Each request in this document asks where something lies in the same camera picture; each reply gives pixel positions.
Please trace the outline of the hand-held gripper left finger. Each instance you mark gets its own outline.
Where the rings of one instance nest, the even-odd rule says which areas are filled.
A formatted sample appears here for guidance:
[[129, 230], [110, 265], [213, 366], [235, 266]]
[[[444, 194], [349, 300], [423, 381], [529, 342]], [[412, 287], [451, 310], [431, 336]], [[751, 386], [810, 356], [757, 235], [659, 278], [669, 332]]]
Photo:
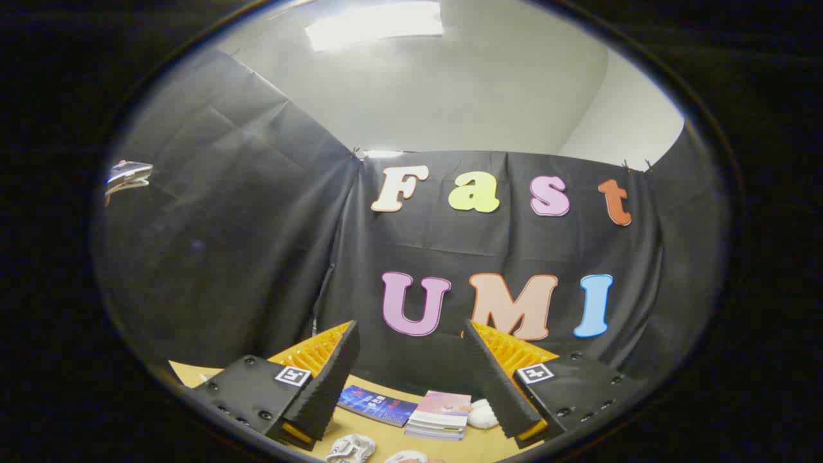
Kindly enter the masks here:
[[238, 358], [192, 395], [268, 439], [312, 450], [331, 422], [360, 349], [359, 326], [349, 320], [270, 359]]

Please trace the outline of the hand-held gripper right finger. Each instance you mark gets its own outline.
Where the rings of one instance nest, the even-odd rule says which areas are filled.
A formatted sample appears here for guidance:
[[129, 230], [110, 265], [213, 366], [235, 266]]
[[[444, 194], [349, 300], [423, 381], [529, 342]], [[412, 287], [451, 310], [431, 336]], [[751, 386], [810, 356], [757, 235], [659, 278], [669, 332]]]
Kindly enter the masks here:
[[638, 381], [580, 351], [553, 354], [468, 319], [462, 337], [482, 395], [519, 448], [587, 426], [640, 390]]

